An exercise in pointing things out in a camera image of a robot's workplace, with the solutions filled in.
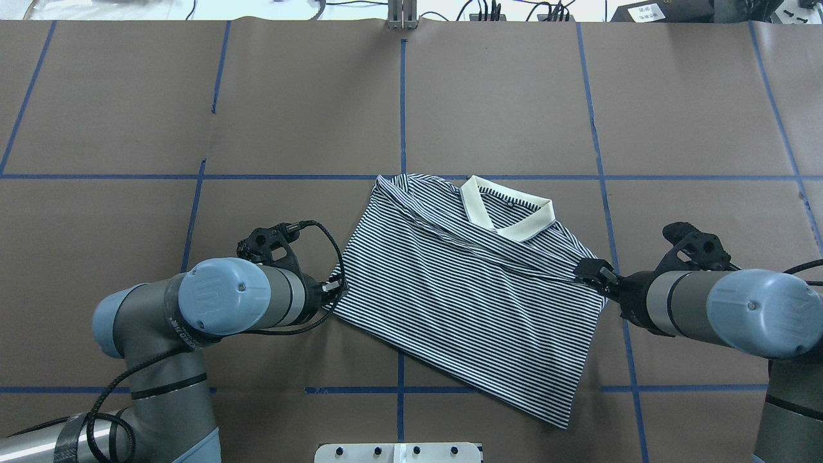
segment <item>black and white stripes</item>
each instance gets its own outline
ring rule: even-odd
[[[378,177],[344,253],[350,291],[337,314],[566,428],[605,304],[571,282],[593,254],[554,220],[551,201],[477,182],[461,190],[429,175]],[[494,229],[472,223],[467,208],[477,205]],[[540,214],[551,220],[538,225]],[[517,230],[504,236],[504,227]]]

